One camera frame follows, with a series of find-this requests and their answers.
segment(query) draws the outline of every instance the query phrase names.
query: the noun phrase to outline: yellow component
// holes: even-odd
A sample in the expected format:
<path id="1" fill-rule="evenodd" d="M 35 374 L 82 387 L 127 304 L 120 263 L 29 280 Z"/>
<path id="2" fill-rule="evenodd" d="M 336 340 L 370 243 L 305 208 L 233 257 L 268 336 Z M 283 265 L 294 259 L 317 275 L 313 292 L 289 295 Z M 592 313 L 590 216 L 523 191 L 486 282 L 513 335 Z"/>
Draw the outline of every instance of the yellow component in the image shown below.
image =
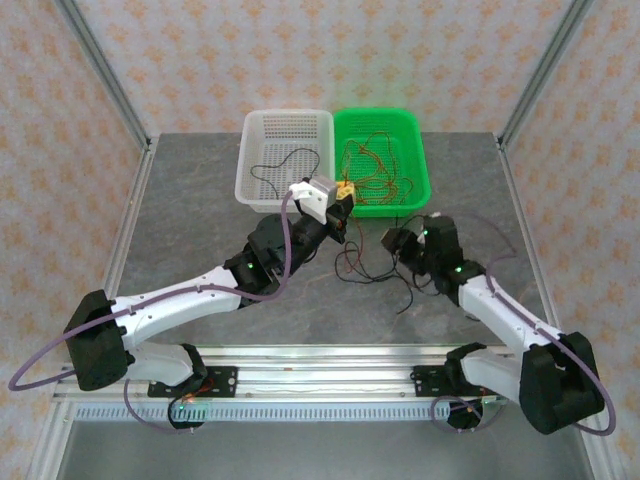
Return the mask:
<path id="1" fill-rule="evenodd" d="M 356 203 L 356 186 L 353 182 L 336 182 L 338 185 L 338 193 L 336 193 L 336 200 L 342 200 L 343 198 L 351 195 L 353 197 L 353 203 Z"/>

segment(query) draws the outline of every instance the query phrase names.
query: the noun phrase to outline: green plastic basket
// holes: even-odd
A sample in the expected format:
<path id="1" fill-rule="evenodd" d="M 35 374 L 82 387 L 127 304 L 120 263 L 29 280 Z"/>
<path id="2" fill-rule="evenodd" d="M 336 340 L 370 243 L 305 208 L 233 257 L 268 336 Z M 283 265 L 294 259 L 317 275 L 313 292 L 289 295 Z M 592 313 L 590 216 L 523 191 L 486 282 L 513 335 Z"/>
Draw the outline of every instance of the green plastic basket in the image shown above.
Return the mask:
<path id="1" fill-rule="evenodd" d="M 396 158 L 397 180 L 394 183 L 397 193 L 389 194 L 388 187 L 386 190 L 361 189 L 358 196 L 366 204 L 356 202 L 353 210 L 356 217 L 405 217 L 426 205 L 431 197 L 431 185 L 420 137 L 420 125 L 412 113 L 398 108 L 349 108 L 334 114 L 333 123 L 336 180 L 344 180 L 345 164 L 348 164 L 351 181 L 371 178 L 379 171 L 376 160 L 362 155 L 359 151 L 358 144 L 362 145 L 367 140 L 367 149 L 380 158 L 387 172 L 393 170 L 389 142 L 391 152 Z M 384 134 L 371 136 L 376 132 L 386 132 L 389 137 Z M 348 154 L 345 155 L 345 148 L 350 153 L 350 158 Z M 382 181 L 370 181 L 369 184 L 373 186 L 381 183 Z"/>

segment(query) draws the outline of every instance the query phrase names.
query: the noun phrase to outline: white plastic basket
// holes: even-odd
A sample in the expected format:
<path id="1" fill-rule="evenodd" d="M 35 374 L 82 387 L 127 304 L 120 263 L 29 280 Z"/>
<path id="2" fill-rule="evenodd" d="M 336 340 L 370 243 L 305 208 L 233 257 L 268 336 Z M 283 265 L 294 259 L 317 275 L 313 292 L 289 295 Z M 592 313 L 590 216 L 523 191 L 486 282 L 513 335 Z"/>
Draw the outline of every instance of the white plastic basket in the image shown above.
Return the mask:
<path id="1" fill-rule="evenodd" d="M 236 171 L 235 195 L 240 203 L 256 212 L 277 213 L 289 185 L 312 173 L 335 179 L 331 113 L 256 110 L 246 116 Z M 296 211 L 292 201 L 287 210 Z"/>

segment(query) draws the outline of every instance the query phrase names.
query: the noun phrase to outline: robotic arm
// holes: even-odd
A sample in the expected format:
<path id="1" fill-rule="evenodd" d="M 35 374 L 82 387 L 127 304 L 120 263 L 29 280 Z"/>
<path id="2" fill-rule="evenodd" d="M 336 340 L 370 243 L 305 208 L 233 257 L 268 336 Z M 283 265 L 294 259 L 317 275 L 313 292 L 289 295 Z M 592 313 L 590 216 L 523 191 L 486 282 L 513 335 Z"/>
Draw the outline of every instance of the robotic arm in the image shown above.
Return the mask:
<path id="1" fill-rule="evenodd" d="M 291 244 L 289 275 L 327 237 L 344 243 L 347 217 L 354 205 L 351 194 L 339 193 L 335 182 L 322 177 L 294 184 L 290 192 L 302 217 L 289 223 L 289 239 L 284 237 L 281 216 L 270 215 L 249 234 L 241 252 L 194 279 L 113 301 L 107 300 L 104 290 L 86 295 L 65 332 L 112 310 L 122 314 L 67 340 L 79 387 L 97 390 L 127 378 L 162 382 L 185 394 L 198 389 L 207 370 L 194 346 L 146 340 L 205 315 L 248 307 L 273 294 L 285 270 L 287 240 Z"/>
<path id="2" fill-rule="evenodd" d="M 482 321 L 514 353 L 498 356 L 479 343 L 449 352 L 445 370 L 454 389 L 489 388 L 519 404 L 533 427 L 545 434 L 603 410 L 604 399 L 595 384 L 557 346 L 567 347 L 597 377 L 589 341 L 578 332 L 565 335 L 536 318 L 494 279 L 490 289 L 484 267 L 464 258 L 450 217 L 425 217 L 420 235 L 390 229 L 382 244 L 412 273 L 431 275 L 438 292 Z"/>

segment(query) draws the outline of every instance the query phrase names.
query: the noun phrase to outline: patterned wallpaper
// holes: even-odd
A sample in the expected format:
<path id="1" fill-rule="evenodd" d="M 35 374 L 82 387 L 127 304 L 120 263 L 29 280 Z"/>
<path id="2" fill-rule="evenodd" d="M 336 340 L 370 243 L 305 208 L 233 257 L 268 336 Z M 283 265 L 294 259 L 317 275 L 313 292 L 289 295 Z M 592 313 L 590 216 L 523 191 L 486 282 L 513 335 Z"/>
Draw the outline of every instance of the patterned wallpaper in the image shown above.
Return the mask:
<path id="1" fill-rule="evenodd" d="M 0 30 L 0 478 L 22 479 L 51 391 L 6 382 L 100 288 L 140 151 L 53 1 L 1 2 Z"/>
<path id="2" fill-rule="evenodd" d="M 398 106 L 505 125 L 570 0 L 79 0 L 142 122 L 240 131 L 261 108 Z"/>
<path id="3" fill-rule="evenodd" d="M 640 9 L 593 4 L 509 151 L 563 327 L 595 347 L 640 479 Z"/>

